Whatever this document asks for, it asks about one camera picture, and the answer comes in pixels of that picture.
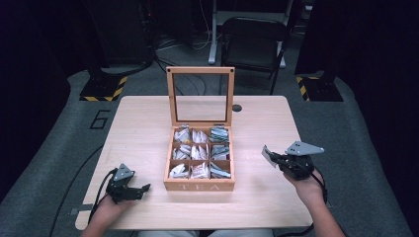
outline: hand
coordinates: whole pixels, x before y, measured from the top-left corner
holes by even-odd
[[[317,177],[317,179],[320,182],[323,183],[323,179],[321,178],[321,175],[317,172],[317,170],[313,171],[313,175]],[[319,202],[324,203],[323,190],[321,189],[317,181],[314,180],[314,178],[312,178],[311,176],[308,179],[300,181],[296,181],[286,173],[284,173],[284,177],[295,186],[296,193],[307,207],[310,207],[313,204]]]
[[[108,195],[103,197],[89,225],[82,236],[102,236],[105,231],[131,206],[134,200],[124,200],[115,204]]]

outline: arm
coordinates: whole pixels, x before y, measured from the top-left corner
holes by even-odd
[[[314,170],[313,174],[323,182],[316,170]],[[284,176],[295,186],[296,193],[310,212],[316,236],[345,236],[332,213],[330,213],[329,208],[324,203],[320,185],[312,177],[306,180],[296,181],[287,174],[284,174]]]
[[[121,216],[121,214],[133,205],[133,200],[125,200],[115,204],[110,196],[105,196],[81,236],[103,236],[108,228]]]

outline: wooden tea box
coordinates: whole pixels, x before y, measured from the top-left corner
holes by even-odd
[[[172,120],[163,179],[166,190],[233,191],[234,67],[175,66],[167,67],[166,72]],[[197,75],[211,75],[217,79],[213,84],[218,84],[221,77],[226,78],[226,95],[183,96],[177,82],[185,80],[185,76]]]

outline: chair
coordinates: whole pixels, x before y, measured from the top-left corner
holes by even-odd
[[[281,22],[230,18],[222,25],[221,66],[269,73],[268,79],[274,79],[269,88],[272,95],[289,37],[289,29]]]

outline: table top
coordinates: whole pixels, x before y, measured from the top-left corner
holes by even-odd
[[[108,174],[121,163],[135,171],[128,184],[151,184],[142,200],[113,226],[126,230],[241,229],[308,226],[312,220],[294,187],[262,156],[299,140],[290,106],[281,96],[234,96],[232,115],[236,183],[233,192],[167,192],[163,174],[172,128],[167,96],[123,97],[93,174],[84,204],[93,203]],[[84,229],[90,211],[80,211]]]

